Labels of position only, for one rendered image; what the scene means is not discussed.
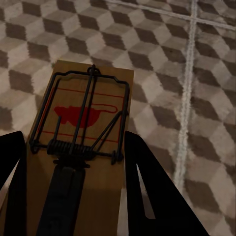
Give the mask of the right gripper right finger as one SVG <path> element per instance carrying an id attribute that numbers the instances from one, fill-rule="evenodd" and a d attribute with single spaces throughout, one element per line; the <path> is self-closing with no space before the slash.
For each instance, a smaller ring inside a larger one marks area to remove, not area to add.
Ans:
<path id="1" fill-rule="evenodd" d="M 145 141 L 124 133 L 129 236 L 209 236 Z M 145 215 L 139 167 L 156 219 Z"/>

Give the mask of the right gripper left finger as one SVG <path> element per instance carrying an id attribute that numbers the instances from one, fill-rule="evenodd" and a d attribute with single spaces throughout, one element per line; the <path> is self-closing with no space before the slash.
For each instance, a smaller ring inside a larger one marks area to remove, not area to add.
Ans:
<path id="1" fill-rule="evenodd" d="M 0 136 L 0 190 L 7 181 L 25 147 L 21 131 Z"/>

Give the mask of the mousetrap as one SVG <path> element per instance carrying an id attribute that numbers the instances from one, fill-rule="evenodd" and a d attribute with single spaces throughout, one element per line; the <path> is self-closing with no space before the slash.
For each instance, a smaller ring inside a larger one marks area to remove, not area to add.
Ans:
<path id="1" fill-rule="evenodd" d="M 134 70 L 57 60 L 0 236 L 117 236 Z"/>

